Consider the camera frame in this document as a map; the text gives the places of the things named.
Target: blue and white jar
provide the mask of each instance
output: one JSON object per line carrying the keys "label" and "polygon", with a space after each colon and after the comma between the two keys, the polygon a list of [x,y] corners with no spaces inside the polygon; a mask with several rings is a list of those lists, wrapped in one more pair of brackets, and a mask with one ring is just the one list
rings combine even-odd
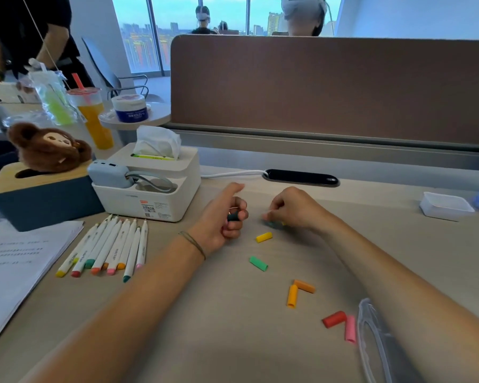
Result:
{"label": "blue and white jar", "polygon": [[121,122],[141,122],[149,118],[146,99],[140,94],[119,95],[112,98],[113,108]]}

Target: white marker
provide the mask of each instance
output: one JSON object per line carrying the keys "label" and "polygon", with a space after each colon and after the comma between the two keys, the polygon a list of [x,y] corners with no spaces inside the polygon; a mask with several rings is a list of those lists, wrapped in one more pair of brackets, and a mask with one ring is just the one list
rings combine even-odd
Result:
{"label": "white marker", "polygon": [[122,249],[124,244],[126,243],[126,237],[128,236],[128,232],[130,231],[131,222],[126,219],[124,223],[122,223],[122,228],[119,231],[119,236],[115,240],[115,243],[112,247],[112,259],[108,262],[107,274],[114,275],[115,270],[117,269],[117,265],[119,264],[119,259],[121,257]]}
{"label": "white marker", "polygon": [[141,228],[137,227],[133,243],[131,244],[130,254],[128,255],[128,262],[126,263],[126,270],[124,270],[124,276],[122,282],[128,282],[133,276],[133,269],[135,268],[135,262],[137,260],[138,245],[141,242]]}
{"label": "white marker", "polygon": [[147,221],[144,220],[141,231],[141,242],[138,245],[137,269],[140,269],[146,263],[147,233]]}
{"label": "white marker", "polygon": [[70,270],[75,258],[78,257],[78,253],[83,249],[84,245],[87,243],[87,241],[94,235],[94,233],[97,230],[97,226],[99,226],[99,223],[96,223],[94,226],[90,228],[89,231],[84,235],[82,240],[80,240],[75,247],[73,251],[71,251],[71,254],[69,257],[66,258],[62,266],[59,267],[57,270],[57,277],[64,277],[66,273]]}
{"label": "white marker", "polygon": [[78,259],[78,262],[75,264],[75,267],[73,267],[73,270],[71,271],[71,277],[80,277],[82,275],[82,270],[83,266],[85,265],[85,258],[88,253],[92,251],[94,246],[96,245],[97,241],[100,239],[101,234],[103,233],[104,229],[107,227],[107,221],[105,220],[100,224],[100,226],[96,229],[96,232],[94,233],[94,236],[92,238],[89,238],[87,240],[87,243],[84,245],[80,257]]}
{"label": "white marker", "polygon": [[90,270],[92,274],[94,275],[99,274],[101,267],[105,263],[105,260],[108,257],[108,253],[110,252],[110,249],[112,248],[115,242],[115,239],[117,238],[117,235],[119,234],[121,226],[122,226],[122,221],[119,220],[115,224],[114,228],[112,229],[112,232],[110,232],[110,235],[108,236],[107,241],[103,245],[100,253],[97,255],[96,261],[94,261],[94,265],[92,266],[92,269]]}
{"label": "white marker", "polygon": [[122,248],[121,256],[119,257],[119,264],[117,265],[117,270],[124,270],[126,268],[126,262],[128,261],[128,256],[131,249],[131,244],[133,243],[133,238],[135,236],[135,230],[137,229],[137,219],[133,221],[130,225],[130,230],[126,236],[126,242]]}
{"label": "white marker", "polygon": [[108,222],[107,227],[105,228],[105,231],[103,231],[103,233],[101,234],[100,239],[97,241],[92,251],[86,256],[87,260],[85,261],[85,269],[90,269],[94,265],[94,262],[96,261],[98,254],[103,248],[103,245],[107,241],[108,236],[112,232],[118,220],[119,218],[115,217],[114,219]]}

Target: pink marker cap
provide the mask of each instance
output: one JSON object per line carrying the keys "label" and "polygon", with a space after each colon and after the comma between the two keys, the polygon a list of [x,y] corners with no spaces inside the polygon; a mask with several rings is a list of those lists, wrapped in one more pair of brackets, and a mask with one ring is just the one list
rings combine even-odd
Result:
{"label": "pink marker cap", "polygon": [[346,318],[346,331],[344,339],[351,344],[357,343],[357,323],[354,315],[348,315]]}

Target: plastic cup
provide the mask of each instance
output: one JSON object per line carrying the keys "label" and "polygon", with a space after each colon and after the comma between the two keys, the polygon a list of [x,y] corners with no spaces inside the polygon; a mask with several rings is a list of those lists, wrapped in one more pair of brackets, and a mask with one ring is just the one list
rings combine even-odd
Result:
{"label": "plastic cup", "polygon": [[98,149],[110,149],[113,147],[112,133],[101,125],[98,118],[98,115],[105,110],[100,92],[101,89],[96,87],[86,87],[84,89],[72,89],[67,93],[73,106],[76,106],[87,120],[85,127],[89,130],[96,147]]}

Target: white wall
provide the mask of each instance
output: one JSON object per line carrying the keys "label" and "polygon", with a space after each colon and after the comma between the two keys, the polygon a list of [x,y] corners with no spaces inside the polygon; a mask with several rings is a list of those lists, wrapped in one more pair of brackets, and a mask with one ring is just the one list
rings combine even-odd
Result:
{"label": "white wall", "polygon": [[[89,37],[95,42],[117,76],[130,76],[112,0],[70,0],[70,2],[73,14],[71,34],[80,50],[80,60],[96,87],[104,88],[105,85],[90,61],[82,36]],[[126,87],[133,84],[123,83],[123,85]]]}
{"label": "white wall", "polygon": [[339,28],[340,36],[479,39],[479,0],[345,0],[344,6],[346,3],[353,6],[352,15],[345,18],[348,24]]}

